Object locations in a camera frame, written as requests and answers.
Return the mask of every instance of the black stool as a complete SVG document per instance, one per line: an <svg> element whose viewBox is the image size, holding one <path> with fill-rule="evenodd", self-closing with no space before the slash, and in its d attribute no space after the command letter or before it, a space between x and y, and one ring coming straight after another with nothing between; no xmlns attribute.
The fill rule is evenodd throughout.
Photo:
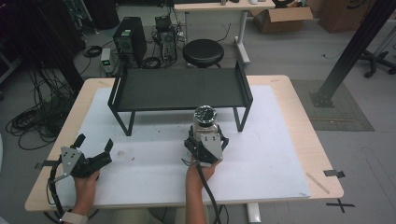
<svg viewBox="0 0 396 224"><path fill-rule="evenodd" d="M196 39L183 48L183 58L192 65L206 68L212 65L221 67L219 62L224 56L223 47L210 39Z"/></svg>

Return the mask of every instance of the black metal shelf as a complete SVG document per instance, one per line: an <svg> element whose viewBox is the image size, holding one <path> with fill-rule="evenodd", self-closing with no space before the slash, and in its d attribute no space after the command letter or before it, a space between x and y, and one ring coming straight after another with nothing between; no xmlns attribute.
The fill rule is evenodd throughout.
<svg viewBox="0 0 396 224"><path fill-rule="evenodd" d="M232 107L238 132L245 126L253 96L240 62L235 68L127 69L117 75L108 106L127 136L136 111L195 109L201 105ZM239 122L237 107L245 113ZM131 112L129 127L119 112Z"/></svg>

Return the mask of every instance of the cardboard box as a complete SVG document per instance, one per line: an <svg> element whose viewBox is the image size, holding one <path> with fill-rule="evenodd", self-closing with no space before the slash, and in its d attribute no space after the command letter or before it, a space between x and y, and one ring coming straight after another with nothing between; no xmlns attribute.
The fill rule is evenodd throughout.
<svg viewBox="0 0 396 224"><path fill-rule="evenodd" d="M327 1L319 24L329 33L355 31L374 3L367 0Z"/></svg>
<svg viewBox="0 0 396 224"><path fill-rule="evenodd" d="M326 6L326 0L307 0L306 4L311 7L314 18L320 18L321 13Z"/></svg>
<svg viewBox="0 0 396 224"><path fill-rule="evenodd" d="M288 7L266 9L257 14L253 21L263 34L296 32L303 21L314 19L310 7Z"/></svg>

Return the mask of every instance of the office chair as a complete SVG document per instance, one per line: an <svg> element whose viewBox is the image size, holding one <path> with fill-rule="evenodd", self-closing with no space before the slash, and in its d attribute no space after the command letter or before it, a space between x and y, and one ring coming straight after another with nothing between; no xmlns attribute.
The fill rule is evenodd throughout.
<svg viewBox="0 0 396 224"><path fill-rule="evenodd" d="M396 35L396 26L389 33L389 35L382 41L382 43L379 45L379 47L376 49L374 53L371 53L366 49L363 52L363 54L359 57L360 60L365 60L370 63L370 72L364 74L365 77L369 78L373 76L373 74L376 72L376 65L378 63L383 64L386 67L390 68L388 70L388 74L390 75L396 74L396 64L390 63L389 61L385 60L385 57L388 55L388 52L383 51L395 35Z"/></svg>

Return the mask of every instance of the carpet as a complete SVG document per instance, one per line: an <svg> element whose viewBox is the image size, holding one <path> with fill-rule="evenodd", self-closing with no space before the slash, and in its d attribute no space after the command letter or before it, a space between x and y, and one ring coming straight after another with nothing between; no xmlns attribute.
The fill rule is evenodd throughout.
<svg viewBox="0 0 396 224"><path fill-rule="evenodd" d="M342 83L332 97L334 107L314 107L310 92L318 92L324 80L292 80L301 103L316 131L373 132L374 128Z"/></svg>

